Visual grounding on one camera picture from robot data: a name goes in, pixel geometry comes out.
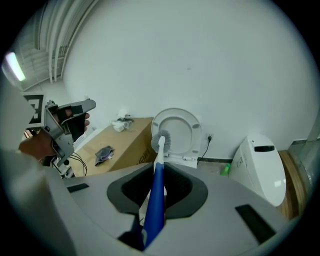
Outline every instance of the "toilet lid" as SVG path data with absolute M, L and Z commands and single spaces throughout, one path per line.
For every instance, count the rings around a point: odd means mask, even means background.
M 202 130 L 198 119 L 193 114 L 181 108 L 165 109 L 152 121 L 152 136 L 160 130 L 167 130 L 170 133 L 169 157 L 198 158 Z

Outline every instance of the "white wall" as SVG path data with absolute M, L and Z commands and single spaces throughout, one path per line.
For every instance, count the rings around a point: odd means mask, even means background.
M 27 92 L 36 91 L 45 92 L 45 101 L 52 100 L 59 106 L 72 102 L 72 98 L 69 97 L 69 94 L 66 91 L 64 81 L 62 79 L 58 79 L 56 82 L 52 84 L 49 80 L 46 80 L 44 82 L 41 82 L 40 85 L 35 85 L 27 90 Z
M 98 128 L 120 108 L 136 117 L 171 107 L 201 116 L 203 133 L 214 134 L 209 158 L 232 158 L 251 132 L 287 149 L 307 138 L 320 106 L 306 44 L 261 1 L 100 0 L 63 78 L 74 101 L 96 101 L 90 120 Z

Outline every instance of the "power outlet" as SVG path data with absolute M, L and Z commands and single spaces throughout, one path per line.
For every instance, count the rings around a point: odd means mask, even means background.
M 213 133 L 206 133 L 206 134 L 205 134 L 205 137 L 204 137 L 204 140 L 205 140 L 205 141 L 208 141 L 208 137 L 209 137 L 209 136 L 211 136 L 211 140 L 214 139 L 214 134 L 213 134 Z

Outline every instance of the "toilet seat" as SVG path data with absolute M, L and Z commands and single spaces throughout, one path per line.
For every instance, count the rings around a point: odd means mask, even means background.
M 164 161 L 197 168 L 202 129 L 198 119 L 181 108 L 168 108 L 155 116 L 151 125 L 152 136 L 160 130 L 171 135 L 171 146 Z

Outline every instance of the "cardboard box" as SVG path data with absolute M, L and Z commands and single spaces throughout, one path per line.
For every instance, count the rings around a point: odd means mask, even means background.
M 154 162 L 156 153 L 151 148 L 151 124 L 153 118 L 135 118 L 130 129 L 115 131 L 112 126 L 97 134 L 76 153 L 87 166 L 87 176 L 103 174 L 141 163 Z M 114 148 L 112 159 L 95 166 L 96 155 L 101 148 Z M 84 175 L 81 162 L 69 158 L 76 177 Z

